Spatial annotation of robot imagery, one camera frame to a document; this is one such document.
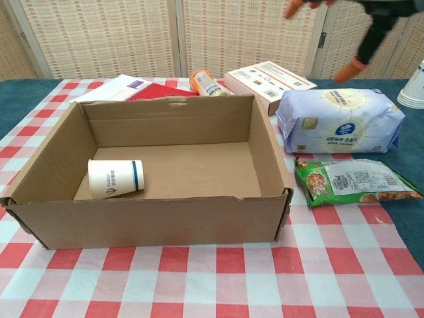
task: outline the stack of paper cups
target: stack of paper cups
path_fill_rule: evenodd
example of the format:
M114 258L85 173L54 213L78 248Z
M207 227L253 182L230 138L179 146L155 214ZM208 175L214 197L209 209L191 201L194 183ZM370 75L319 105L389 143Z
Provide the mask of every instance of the stack of paper cups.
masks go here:
M400 91L397 101L403 106L424 109L424 60Z

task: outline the white paper cup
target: white paper cup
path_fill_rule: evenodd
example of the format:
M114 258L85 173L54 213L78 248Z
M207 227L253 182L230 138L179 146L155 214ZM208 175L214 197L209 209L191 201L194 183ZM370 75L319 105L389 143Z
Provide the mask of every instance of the white paper cup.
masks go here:
M424 60L400 91L397 101L406 107L424 109Z
M140 160L89 160L88 180L94 199L115 197L144 189Z

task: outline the open cardboard box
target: open cardboard box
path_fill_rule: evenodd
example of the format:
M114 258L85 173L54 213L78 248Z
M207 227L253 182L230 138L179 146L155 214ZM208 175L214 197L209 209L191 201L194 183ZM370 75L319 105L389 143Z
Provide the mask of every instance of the open cardboard box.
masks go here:
M92 199L87 162L142 160L145 189ZM253 95L73 103L1 198L46 248L277 239L292 185Z

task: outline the pill bottle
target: pill bottle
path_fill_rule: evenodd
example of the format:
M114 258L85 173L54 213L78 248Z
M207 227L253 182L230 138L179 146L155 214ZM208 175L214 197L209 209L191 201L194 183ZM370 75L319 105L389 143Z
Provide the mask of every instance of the pill bottle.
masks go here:
M190 86L202 96L228 96L228 91L213 80L208 70L196 70L191 73Z

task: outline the tissue pack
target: tissue pack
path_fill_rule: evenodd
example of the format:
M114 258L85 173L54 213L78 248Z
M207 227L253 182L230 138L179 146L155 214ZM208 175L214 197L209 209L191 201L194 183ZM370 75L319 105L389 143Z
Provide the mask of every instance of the tissue pack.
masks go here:
M287 91L277 111L287 152L387 152L405 115L376 89Z

